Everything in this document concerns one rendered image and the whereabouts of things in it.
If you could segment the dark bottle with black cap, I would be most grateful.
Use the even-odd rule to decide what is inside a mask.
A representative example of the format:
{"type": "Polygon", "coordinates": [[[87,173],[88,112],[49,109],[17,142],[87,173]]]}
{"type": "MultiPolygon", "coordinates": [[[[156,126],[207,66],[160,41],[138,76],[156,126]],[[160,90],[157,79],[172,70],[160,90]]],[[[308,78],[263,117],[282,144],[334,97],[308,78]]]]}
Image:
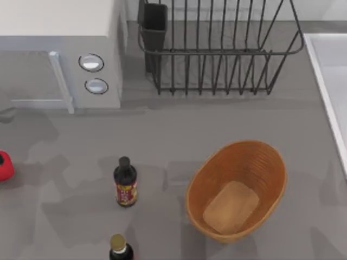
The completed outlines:
{"type": "Polygon", "coordinates": [[[137,170],[127,156],[120,157],[113,171],[115,198],[122,207],[130,207],[137,201],[137,170]]]}

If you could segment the brown wicker basket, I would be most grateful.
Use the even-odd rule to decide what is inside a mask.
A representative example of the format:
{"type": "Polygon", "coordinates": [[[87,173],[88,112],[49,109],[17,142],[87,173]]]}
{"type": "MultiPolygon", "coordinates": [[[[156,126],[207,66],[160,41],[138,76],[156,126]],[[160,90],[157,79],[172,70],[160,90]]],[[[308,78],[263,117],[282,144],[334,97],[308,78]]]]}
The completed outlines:
{"type": "Polygon", "coordinates": [[[236,242],[261,226],[282,199],[285,163],[257,140],[227,144],[211,155],[188,185],[185,205],[192,225],[222,242],[236,242]]]}

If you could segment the smaller microwave knob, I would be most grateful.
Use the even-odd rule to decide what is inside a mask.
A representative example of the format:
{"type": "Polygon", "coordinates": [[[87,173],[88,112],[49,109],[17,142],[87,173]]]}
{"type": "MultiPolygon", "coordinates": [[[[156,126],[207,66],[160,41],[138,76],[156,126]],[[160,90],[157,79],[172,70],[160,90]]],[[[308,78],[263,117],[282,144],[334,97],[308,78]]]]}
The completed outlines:
{"type": "Polygon", "coordinates": [[[103,95],[108,91],[108,83],[99,78],[85,81],[84,86],[89,93],[94,95],[103,95]]]}

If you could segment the black cutlery holder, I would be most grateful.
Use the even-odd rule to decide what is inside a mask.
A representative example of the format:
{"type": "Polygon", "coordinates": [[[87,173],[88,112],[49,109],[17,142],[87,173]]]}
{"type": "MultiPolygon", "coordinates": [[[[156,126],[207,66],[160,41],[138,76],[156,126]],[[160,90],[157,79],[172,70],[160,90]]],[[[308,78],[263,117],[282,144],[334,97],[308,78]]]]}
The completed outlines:
{"type": "Polygon", "coordinates": [[[168,26],[168,6],[139,0],[138,25],[143,40],[145,69],[147,73],[156,71],[154,51],[162,51],[168,26]]]}

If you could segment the larger microwave knob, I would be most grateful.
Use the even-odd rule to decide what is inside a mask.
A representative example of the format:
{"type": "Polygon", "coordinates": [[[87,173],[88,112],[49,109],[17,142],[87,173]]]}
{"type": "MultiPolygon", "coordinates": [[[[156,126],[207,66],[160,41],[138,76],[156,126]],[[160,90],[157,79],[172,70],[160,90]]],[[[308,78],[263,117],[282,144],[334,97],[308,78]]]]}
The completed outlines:
{"type": "Polygon", "coordinates": [[[99,55],[92,53],[80,56],[78,64],[83,70],[90,73],[99,72],[105,66],[104,60],[99,55]]]}

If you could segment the dark bottle with gold cap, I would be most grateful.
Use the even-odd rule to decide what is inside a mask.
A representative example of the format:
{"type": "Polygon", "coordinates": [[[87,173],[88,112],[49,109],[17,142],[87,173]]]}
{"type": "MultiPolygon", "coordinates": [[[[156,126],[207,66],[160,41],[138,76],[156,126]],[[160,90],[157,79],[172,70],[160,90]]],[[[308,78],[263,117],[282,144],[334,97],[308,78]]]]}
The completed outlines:
{"type": "Polygon", "coordinates": [[[121,234],[115,234],[110,240],[109,260],[134,260],[132,246],[121,234]]]}

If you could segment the pale microwave oven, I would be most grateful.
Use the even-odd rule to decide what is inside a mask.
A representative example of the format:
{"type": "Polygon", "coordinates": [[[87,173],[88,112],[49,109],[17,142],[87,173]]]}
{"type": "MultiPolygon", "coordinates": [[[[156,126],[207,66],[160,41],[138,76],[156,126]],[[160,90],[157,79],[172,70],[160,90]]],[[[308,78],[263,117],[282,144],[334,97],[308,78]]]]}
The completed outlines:
{"type": "Polygon", "coordinates": [[[60,55],[75,110],[119,108],[126,45],[123,0],[0,0],[0,108],[67,109],[50,51],[60,55]],[[89,53],[104,60],[101,71],[79,66],[89,53]],[[105,94],[85,89],[94,78],[108,83],[105,94]]]}

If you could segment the red object with black top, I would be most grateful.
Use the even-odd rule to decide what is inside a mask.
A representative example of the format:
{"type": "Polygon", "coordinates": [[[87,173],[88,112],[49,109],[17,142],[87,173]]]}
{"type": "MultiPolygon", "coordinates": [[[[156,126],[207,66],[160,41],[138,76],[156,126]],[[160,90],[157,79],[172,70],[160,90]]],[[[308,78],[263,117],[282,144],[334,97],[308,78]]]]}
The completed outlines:
{"type": "Polygon", "coordinates": [[[15,169],[11,157],[7,152],[0,150],[0,181],[6,181],[12,178],[14,174],[15,169]]]}

